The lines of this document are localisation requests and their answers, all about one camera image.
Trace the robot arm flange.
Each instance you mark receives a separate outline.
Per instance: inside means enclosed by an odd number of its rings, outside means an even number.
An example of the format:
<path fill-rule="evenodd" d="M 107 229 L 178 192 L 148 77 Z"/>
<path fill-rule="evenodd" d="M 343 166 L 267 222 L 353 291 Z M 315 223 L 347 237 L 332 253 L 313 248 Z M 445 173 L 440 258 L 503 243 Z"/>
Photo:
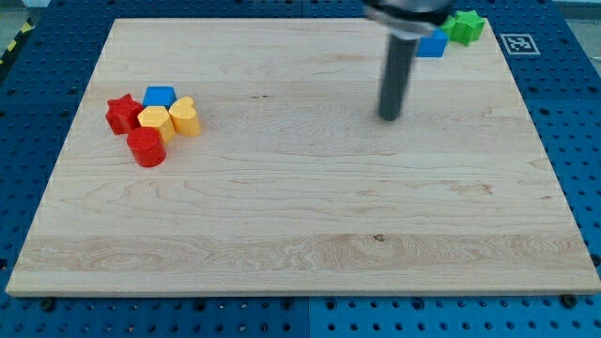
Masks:
<path fill-rule="evenodd" d="M 364 16 L 401 39 L 430 36 L 450 15 L 455 0 L 362 0 Z"/>

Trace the green block behind arm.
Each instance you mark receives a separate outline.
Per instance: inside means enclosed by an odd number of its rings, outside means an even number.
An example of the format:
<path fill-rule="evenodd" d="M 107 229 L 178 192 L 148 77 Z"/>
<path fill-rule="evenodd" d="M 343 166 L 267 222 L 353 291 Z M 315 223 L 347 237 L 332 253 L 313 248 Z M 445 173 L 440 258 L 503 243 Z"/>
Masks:
<path fill-rule="evenodd" d="M 449 40 L 452 40 L 455 31 L 455 25 L 455 17 L 448 15 L 444 23 L 439 26 L 439 29 L 448 37 Z"/>

